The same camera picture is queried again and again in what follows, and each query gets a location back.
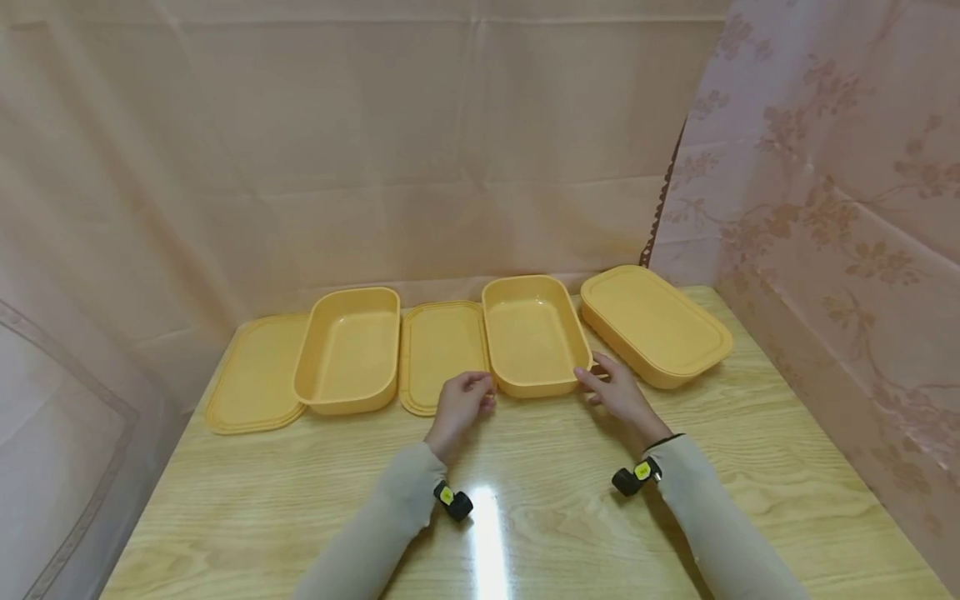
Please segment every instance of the yellow plastic container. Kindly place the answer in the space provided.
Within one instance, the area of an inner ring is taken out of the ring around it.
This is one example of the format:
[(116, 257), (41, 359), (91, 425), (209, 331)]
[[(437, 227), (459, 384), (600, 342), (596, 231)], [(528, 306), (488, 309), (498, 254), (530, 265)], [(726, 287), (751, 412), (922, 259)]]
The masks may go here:
[(723, 324), (649, 269), (610, 269), (580, 294), (584, 321), (655, 388), (679, 387), (733, 350)]
[(294, 373), (300, 402), (321, 415), (383, 408), (396, 394), (400, 297), (385, 287), (328, 294), (310, 313)]
[(483, 290), (493, 374), (513, 397), (568, 394), (573, 369), (590, 367), (590, 348), (564, 285), (543, 275), (506, 277)]
[(403, 318), (400, 403), (418, 417), (437, 414), (440, 389), (464, 371), (489, 371), (483, 309), (475, 302), (422, 304)]
[(232, 435), (289, 425), (306, 407), (290, 389), (306, 315), (267, 317), (237, 331), (206, 404), (214, 433)]

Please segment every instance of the person's left hand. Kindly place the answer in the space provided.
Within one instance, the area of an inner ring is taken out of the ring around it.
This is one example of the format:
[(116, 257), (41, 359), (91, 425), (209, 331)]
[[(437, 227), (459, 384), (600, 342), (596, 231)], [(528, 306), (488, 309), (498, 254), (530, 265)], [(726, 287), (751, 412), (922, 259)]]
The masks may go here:
[(467, 371), (447, 380), (440, 391), (437, 416), (423, 438), (430, 450), (446, 462), (460, 436), (482, 413), (496, 406), (496, 385), (488, 372)]

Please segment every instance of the yellow sticker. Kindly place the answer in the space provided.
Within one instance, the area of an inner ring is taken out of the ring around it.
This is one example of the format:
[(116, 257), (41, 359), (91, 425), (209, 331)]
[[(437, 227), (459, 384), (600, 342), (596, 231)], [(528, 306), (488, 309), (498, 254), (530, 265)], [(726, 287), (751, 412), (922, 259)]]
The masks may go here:
[(646, 461), (643, 461), (642, 463), (637, 465), (636, 468), (634, 469), (634, 475), (636, 475), (636, 478), (639, 479), (640, 481), (645, 480), (647, 477), (650, 476), (650, 464), (647, 463)]

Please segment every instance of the hand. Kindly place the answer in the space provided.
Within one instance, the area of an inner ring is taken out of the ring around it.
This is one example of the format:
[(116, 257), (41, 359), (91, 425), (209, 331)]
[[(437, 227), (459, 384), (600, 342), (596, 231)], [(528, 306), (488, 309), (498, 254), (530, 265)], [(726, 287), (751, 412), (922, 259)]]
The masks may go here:
[(437, 417), (423, 439), (434, 455), (446, 462), (460, 436), (481, 413), (496, 406), (496, 385), (488, 372), (467, 371), (449, 379), (440, 391)]
[(580, 383), (595, 392), (595, 396), (587, 398), (591, 406), (603, 405), (608, 413), (632, 426), (647, 445), (673, 435), (643, 397), (629, 367), (614, 362), (600, 352), (593, 353), (593, 360), (610, 374), (610, 381), (602, 381), (592, 372), (579, 367), (573, 370)]

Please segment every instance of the beige backdrop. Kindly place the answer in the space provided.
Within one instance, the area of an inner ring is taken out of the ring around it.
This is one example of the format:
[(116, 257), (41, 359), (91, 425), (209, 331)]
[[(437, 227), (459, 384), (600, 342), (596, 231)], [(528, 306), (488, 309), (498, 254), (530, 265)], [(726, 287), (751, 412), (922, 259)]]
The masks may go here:
[(960, 5), (733, 3), (653, 252), (713, 283), (960, 595)]
[(96, 595), (238, 324), (636, 262), (727, 5), (0, 0), (0, 595)]

